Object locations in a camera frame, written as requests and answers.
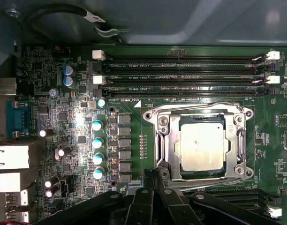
cable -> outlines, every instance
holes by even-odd
[[[39,7],[32,12],[30,12],[28,15],[25,16],[23,23],[26,27],[26,29],[33,35],[37,36],[40,39],[45,40],[48,43],[53,44],[53,42],[50,40],[48,36],[45,34],[39,32],[33,27],[34,21],[39,19],[40,17],[47,15],[47,14],[53,14],[53,13],[71,13],[75,15],[79,15],[82,17],[86,17],[88,15],[88,11],[74,5],[69,4],[48,4],[42,7]],[[111,26],[106,22],[100,22],[99,23],[99,29],[107,31],[111,30]],[[125,42],[121,39],[119,35],[113,35],[111,36],[111,39],[114,41],[116,45],[124,45]]]

mounting hole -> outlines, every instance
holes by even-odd
[[[252,171],[248,170],[248,171],[246,172],[246,175],[247,175],[248,177],[250,177],[250,176],[252,175]]]
[[[145,115],[145,118],[148,119],[148,120],[151,119],[151,117],[152,117],[151,113],[147,113],[147,114]]]
[[[116,181],[112,181],[111,184],[110,184],[110,186],[116,187],[116,186],[117,186],[117,182],[116,182]]]
[[[113,112],[115,112],[115,108],[113,106],[111,106],[111,107],[109,107],[109,111],[113,113]]]

surface-mount component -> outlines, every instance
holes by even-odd
[[[119,136],[128,136],[131,134],[130,127],[118,127],[118,135]]]
[[[119,148],[130,148],[131,147],[131,139],[130,138],[120,138],[118,141]]]
[[[119,124],[129,124],[131,122],[130,114],[119,114],[118,123]]]

screw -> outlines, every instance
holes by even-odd
[[[170,189],[165,189],[165,190],[164,190],[164,193],[166,193],[166,194],[171,194],[172,191],[171,191]]]
[[[242,117],[241,116],[237,117],[237,122],[239,122],[239,123],[242,122]]]
[[[112,195],[110,196],[111,198],[118,198],[119,196],[118,195]]]
[[[239,166],[235,169],[235,173],[238,175],[243,175],[244,172],[245,172],[245,170],[241,166]]]
[[[205,197],[203,195],[196,195],[196,198],[199,200],[203,200]]]
[[[247,112],[246,112],[246,115],[247,115],[248,117],[250,117],[250,116],[252,115],[252,112],[251,112],[251,111],[247,111]]]
[[[159,118],[159,124],[162,126],[166,126],[168,124],[168,119],[167,117],[163,116]]]
[[[15,8],[9,8],[5,12],[8,16],[13,17],[13,18],[18,18],[21,16],[21,13],[17,11]]]

blue capacitor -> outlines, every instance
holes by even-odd
[[[64,79],[63,79],[63,84],[65,86],[67,86],[68,88],[73,88],[75,87],[76,85],[76,81],[70,77],[70,76],[66,76]]]
[[[65,76],[75,76],[76,74],[74,68],[72,68],[71,66],[64,66],[62,68],[62,71]]]

